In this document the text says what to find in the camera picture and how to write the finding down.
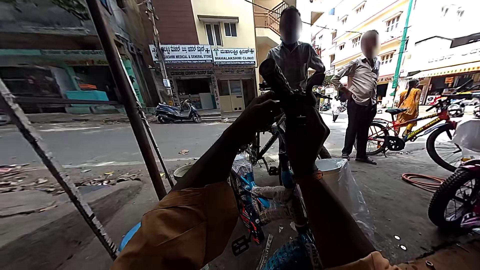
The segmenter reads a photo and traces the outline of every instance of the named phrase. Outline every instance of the red bicycle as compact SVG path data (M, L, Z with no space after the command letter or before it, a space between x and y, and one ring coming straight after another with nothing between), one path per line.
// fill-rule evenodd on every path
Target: red bicycle
M388 109L388 112L392 115L392 120L387 121L384 119L375 118L370 125L369 136L367 141L367 155L376 155L379 153L385 154L390 151L401 151L405 148L407 141L415 141L420 136L430 134L427 138L427 152L430 157L438 165L453 172L460 165L461 162L467 161L467 158L462 156L462 149L459 145L451 142L453 133L456 129L456 122L450 120L448 115L448 106L453 99L472 99L473 94L456 94L459 90L463 89L472 80L466 82L460 87L457 87L452 94L442 95L446 99L438 100L437 104L431 106L427 111L436 108L437 112L424 117L412 119L403 123L399 123L394 120L394 115L406 111L407 109ZM420 120L429 118L435 118L433 121L427 123L423 127L409 133L405 137L399 136L399 128L407 126L410 123L416 123ZM393 131L394 136L389 134L389 131Z

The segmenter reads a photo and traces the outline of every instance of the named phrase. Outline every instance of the white bucket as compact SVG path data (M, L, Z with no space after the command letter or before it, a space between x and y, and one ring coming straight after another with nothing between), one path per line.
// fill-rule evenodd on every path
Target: white bucket
M324 159L315 161L317 168L321 170L324 174L323 179L333 191L336 196L339 194L339 183L340 171L342 167L346 164L346 159L333 158L333 159Z
M193 166L193 164L188 164L185 166L181 166L180 168L176 169L173 172L173 178L178 182L186 173L187 171Z

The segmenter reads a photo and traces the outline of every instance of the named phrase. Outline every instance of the woman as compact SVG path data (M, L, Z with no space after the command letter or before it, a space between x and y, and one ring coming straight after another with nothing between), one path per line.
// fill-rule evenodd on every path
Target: woman
M408 90L403 91L400 94L400 102L398 103L398 107L407 110L397 115L397 122L405 123L406 121L418 117L421 96L421 90L417 88L419 84L420 81L417 79L410 80L408 82ZM408 124L402 136L407 136L410 132L412 132L412 128L416 125L416 122Z
M332 115L333 115L333 122L335 123L336 119L338 118L338 115L340 114L340 97L335 96L335 98L332 100Z

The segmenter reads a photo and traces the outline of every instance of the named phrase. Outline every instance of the staircase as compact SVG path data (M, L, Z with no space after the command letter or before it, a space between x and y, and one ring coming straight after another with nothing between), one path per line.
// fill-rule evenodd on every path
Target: staircase
M287 7L288 4L282 1L272 11L254 12L255 27L269 28L280 35L280 15Z

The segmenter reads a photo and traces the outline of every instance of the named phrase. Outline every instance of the bicycle saddle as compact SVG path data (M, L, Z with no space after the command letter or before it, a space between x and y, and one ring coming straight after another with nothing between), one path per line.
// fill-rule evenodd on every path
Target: bicycle saddle
M405 108L398 108L398 109L388 109L388 110L385 110L385 112L391 113L392 115L396 115L396 114L399 114L399 113L404 112L406 110L407 109L405 109Z

